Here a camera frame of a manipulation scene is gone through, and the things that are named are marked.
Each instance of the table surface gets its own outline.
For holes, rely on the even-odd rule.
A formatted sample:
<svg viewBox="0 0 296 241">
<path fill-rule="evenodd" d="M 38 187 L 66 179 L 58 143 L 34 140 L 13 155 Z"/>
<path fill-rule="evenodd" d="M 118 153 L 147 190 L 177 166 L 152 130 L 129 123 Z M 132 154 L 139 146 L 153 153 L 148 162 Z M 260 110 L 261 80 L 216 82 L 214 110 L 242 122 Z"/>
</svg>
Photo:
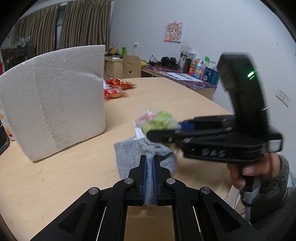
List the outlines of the table surface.
<svg viewBox="0 0 296 241">
<path fill-rule="evenodd" d="M 110 62 L 123 62 L 123 59 L 122 58 L 120 58 L 120 59 L 112 59 L 112 56 L 105 56 L 104 57 L 104 60 L 105 61 L 110 61 Z"/>
<path fill-rule="evenodd" d="M 18 241 L 30 240 L 87 189 L 120 180 L 113 144 L 134 136 L 133 121 L 143 110 L 169 111 L 177 120 L 226 115 L 225 109 L 166 78 L 135 78 L 129 97 L 105 101 L 103 134 L 31 162 L 16 142 L 0 156 L 0 213 Z M 173 175 L 187 186 L 208 186 L 221 198 L 231 187 L 225 164 L 182 157 Z M 129 207 L 125 239 L 174 240 L 170 207 Z"/>
<path fill-rule="evenodd" d="M 147 71 L 156 73 L 158 75 L 161 75 L 162 77 L 168 78 L 170 80 L 179 82 L 179 83 L 185 85 L 186 87 L 188 87 L 190 89 L 210 89 L 210 88 L 216 89 L 217 88 L 217 86 L 212 85 L 212 84 L 210 84 L 208 82 L 205 82 L 203 80 L 202 80 L 202 82 L 200 82 L 200 81 L 187 81 L 187 80 L 175 80 L 175 79 L 170 78 L 167 75 L 161 74 L 161 72 L 173 72 L 173 73 L 182 73 L 182 74 L 184 74 L 180 70 L 174 70 L 174 69 L 166 68 L 166 67 L 163 67 L 163 66 L 151 66 L 151 65 L 143 66 L 142 70 L 143 71 L 147 70 Z"/>
</svg>

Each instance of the window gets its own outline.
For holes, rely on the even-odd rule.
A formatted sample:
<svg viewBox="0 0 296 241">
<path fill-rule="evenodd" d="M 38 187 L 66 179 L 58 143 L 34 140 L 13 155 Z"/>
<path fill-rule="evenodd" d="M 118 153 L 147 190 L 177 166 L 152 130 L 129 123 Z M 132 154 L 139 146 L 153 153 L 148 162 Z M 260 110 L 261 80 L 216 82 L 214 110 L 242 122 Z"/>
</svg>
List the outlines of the window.
<svg viewBox="0 0 296 241">
<path fill-rule="evenodd" d="M 62 23 L 65 15 L 66 5 L 60 6 L 57 13 L 56 34 L 54 40 L 54 49 L 59 50 L 59 41 L 61 37 Z"/>
</svg>

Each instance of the anime poster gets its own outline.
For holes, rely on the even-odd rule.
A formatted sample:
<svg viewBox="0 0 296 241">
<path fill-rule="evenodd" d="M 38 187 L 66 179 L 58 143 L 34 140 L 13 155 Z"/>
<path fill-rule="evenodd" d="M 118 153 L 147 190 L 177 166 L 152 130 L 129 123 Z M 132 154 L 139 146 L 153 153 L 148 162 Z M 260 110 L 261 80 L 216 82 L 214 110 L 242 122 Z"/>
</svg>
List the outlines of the anime poster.
<svg viewBox="0 0 296 241">
<path fill-rule="evenodd" d="M 173 23 L 167 23 L 163 40 L 170 42 L 181 42 L 183 27 L 183 22 L 177 23 L 177 21 L 175 21 Z"/>
</svg>

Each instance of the green led light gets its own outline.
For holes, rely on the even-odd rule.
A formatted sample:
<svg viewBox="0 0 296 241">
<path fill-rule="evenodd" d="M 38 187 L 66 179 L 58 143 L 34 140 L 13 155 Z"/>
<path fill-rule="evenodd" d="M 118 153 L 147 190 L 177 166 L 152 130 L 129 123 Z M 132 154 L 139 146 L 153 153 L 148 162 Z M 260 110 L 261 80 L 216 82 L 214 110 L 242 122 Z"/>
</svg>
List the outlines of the green led light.
<svg viewBox="0 0 296 241">
<path fill-rule="evenodd" d="M 248 74 L 248 78 L 254 74 L 254 71 Z"/>
</svg>

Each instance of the red snack bag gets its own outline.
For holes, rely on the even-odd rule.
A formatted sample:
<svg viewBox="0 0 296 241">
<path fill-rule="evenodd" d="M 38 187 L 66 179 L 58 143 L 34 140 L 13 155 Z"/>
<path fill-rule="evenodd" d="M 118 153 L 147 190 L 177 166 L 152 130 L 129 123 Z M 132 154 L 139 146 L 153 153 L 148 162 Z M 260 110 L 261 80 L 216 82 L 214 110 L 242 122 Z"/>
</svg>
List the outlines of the red snack bag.
<svg viewBox="0 0 296 241">
<path fill-rule="evenodd" d="M 126 92 L 124 92 L 120 88 L 104 89 L 104 95 L 108 98 L 118 98 L 127 96 Z"/>
<path fill-rule="evenodd" d="M 112 87 L 120 87 L 123 90 L 132 88 L 133 86 L 135 86 L 135 84 L 131 82 L 127 82 L 121 79 L 113 79 L 113 78 L 110 80 L 107 80 L 106 83 Z"/>
</svg>

